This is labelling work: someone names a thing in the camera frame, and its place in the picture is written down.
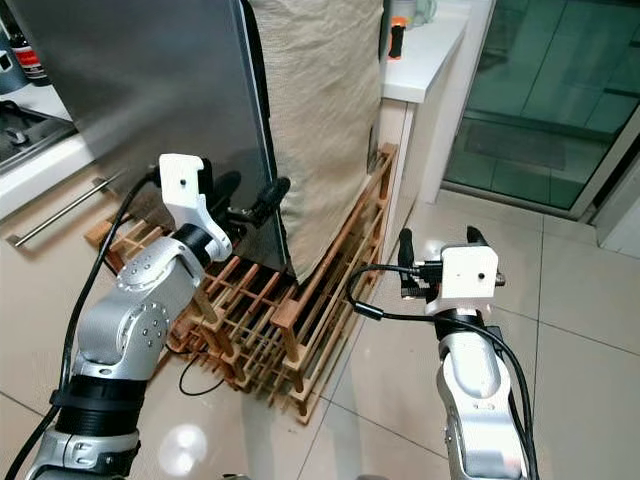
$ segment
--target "refrigerator door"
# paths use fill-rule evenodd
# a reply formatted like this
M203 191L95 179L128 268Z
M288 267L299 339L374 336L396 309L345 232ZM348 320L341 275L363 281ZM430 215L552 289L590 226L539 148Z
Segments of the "refrigerator door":
M240 172L237 207L275 176L264 72L252 61L259 49L249 49L257 29L247 29L240 0L9 3L105 174L126 169L118 192L162 153L208 158L214 177ZM166 223L158 193L146 192L136 211ZM279 216L236 253L284 268Z

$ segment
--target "glass door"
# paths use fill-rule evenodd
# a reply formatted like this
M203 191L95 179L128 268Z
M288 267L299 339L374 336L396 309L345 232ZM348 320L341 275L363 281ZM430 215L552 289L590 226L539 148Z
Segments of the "glass door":
M639 100L640 2L497 0L445 186L578 218Z

